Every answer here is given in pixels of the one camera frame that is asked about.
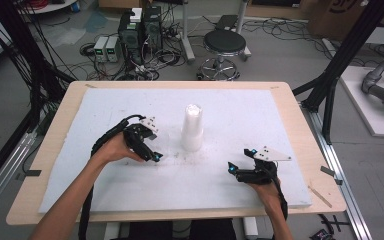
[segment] human hand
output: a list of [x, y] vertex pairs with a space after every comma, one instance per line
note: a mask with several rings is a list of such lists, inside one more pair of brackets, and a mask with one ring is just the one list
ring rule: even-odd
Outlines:
[[281, 210], [279, 192], [274, 182], [264, 185], [248, 183], [248, 185], [257, 192], [258, 197], [266, 208], [266, 212]]
[[104, 145], [102, 145], [102, 147], [92, 156], [91, 160], [97, 159], [106, 164], [125, 157], [131, 158], [138, 162], [145, 161], [140, 158], [139, 155], [130, 150], [126, 144], [126, 141], [124, 140], [124, 134], [121, 132], [108, 140]]

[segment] floor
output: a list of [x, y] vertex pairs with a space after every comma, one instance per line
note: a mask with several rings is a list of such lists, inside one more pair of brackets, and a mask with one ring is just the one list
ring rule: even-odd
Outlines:
[[[190, 16], [188, 21], [189, 31], [199, 36], [208, 32], [213, 26], [202, 18], [205, 15], [210, 21], [217, 22], [222, 14], [235, 14], [238, 5], [232, 2], [227, 4], [228, 12], [209, 11], [209, 8], [199, 7], [199, 1], [191, 1]], [[61, 45], [55, 47], [56, 52], [64, 62], [78, 64], [87, 62], [88, 59], [79, 54], [79, 48], [85, 43], [93, 42], [99, 34], [112, 34], [118, 27], [119, 14], [117, 12], [101, 12], [95, 9], [93, 3], [88, 3], [80, 13], [73, 14], [69, 9], [40, 15], [42, 24], [53, 25], [69, 19], [67, 22], [57, 25], [65, 29], [76, 28], [86, 29], [86, 33], [74, 45]], [[320, 51], [320, 45], [313, 40], [280, 40], [273, 35], [257, 28], [259, 19], [247, 19], [251, 22], [244, 27], [243, 36], [247, 46], [252, 53], [246, 62], [240, 57], [233, 57], [232, 60], [238, 65], [241, 76], [237, 81], [285, 81], [291, 88], [296, 88], [320, 75], [329, 64], [328, 53]], [[295, 36], [283, 32], [284, 39], [292, 39]], [[210, 57], [202, 48], [202, 38], [190, 37], [196, 60], [191, 64], [183, 64], [178, 67], [167, 67], [159, 70], [158, 80], [196, 80], [196, 73], [200, 63]], [[373, 51], [382, 50], [377, 46], [365, 46], [353, 61], [352, 65], [367, 64], [374, 66], [374, 61], [380, 61], [383, 56]], [[119, 65], [110, 64], [108, 71]], [[82, 68], [71, 65], [73, 73], [79, 79], [86, 79], [93, 69], [87, 64]], [[303, 100], [308, 93], [297, 96], [297, 100]], [[0, 56], [0, 149], [21, 122], [29, 110], [29, 91], [19, 77], [15, 67], [5, 55]], [[320, 107], [320, 115], [323, 116], [323, 105]], [[335, 106], [332, 119], [333, 146], [340, 163], [344, 169], [348, 183], [358, 202], [364, 220], [366, 221], [372, 239], [384, 239], [384, 138], [372, 137], [363, 123], [360, 115], [353, 106], [349, 96], [342, 85], [337, 86]], [[26, 160], [26, 167], [33, 160], [34, 154]], [[0, 195], [0, 239], [26, 239], [34, 226], [9, 226], [5, 222], [6, 214], [11, 207], [22, 180], [18, 173], [11, 178], [11, 181]], [[326, 215], [329, 221], [334, 217], [339, 222], [349, 222], [346, 214]], [[257, 218], [259, 226], [259, 237], [270, 237], [270, 225], [266, 218]], [[294, 215], [290, 216], [288, 223], [296, 239], [308, 239], [320, 229], [326, 229], [317, 215]], [[176, 223], [178, 229], [184, 228], [184, 223]], [[235, 219], [235, 227], [238, 239], [244, 239], [240, 221]], [[356, 239], [352, 229], [348, 225], [334, 226], [336, 239]], [[91, 224], [90, 239], [102, 239], [105, 231], [105, 224]], [[70, 239], [76, 239], [76, 231]]]

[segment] cup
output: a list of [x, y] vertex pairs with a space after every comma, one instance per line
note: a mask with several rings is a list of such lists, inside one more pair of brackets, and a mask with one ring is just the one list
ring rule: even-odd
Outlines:
[[189, 104], [185, 109], [185, 119], [181, 133], [182, 147], [188, 152], [196, 152], [202, 146], [204, 129], [202, 127], [202, 108]]

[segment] wooden table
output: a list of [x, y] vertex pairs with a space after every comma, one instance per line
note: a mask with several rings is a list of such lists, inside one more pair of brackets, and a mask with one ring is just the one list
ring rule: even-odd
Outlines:
[[[168, 89], [262, 89], [270, 90], [298, 160], [313, 204], [290, 209], [290, 214], [333, 213], [346, 209], [345, 201], [334, 179], [320, 171], [327, 164], [288, 84], [283, 82], [73, 82], [46, 134], [31, 169], [42, 170], [39, 177], [27, 177], [9, 211], [11, 225], [36, 224], [38, 213], [53, 164], [88, 88], [168, 88]], [[161, 219], [197, 219], [265, 215], [263, 208], [224, 210], [170, 210], [141, 212], [110, 212], [92, 214], [90, 221], [138, 221]]]

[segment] caster wheel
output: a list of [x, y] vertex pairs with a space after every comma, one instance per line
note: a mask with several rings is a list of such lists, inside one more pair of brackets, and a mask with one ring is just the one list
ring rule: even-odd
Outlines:
[[197, 74], [196, 74], [196, 77], [198, 78], [198, 80], [202, 80], [202, 79], [204, 79], [204, 74], [202, 74], [202, 73], [197, 73]]

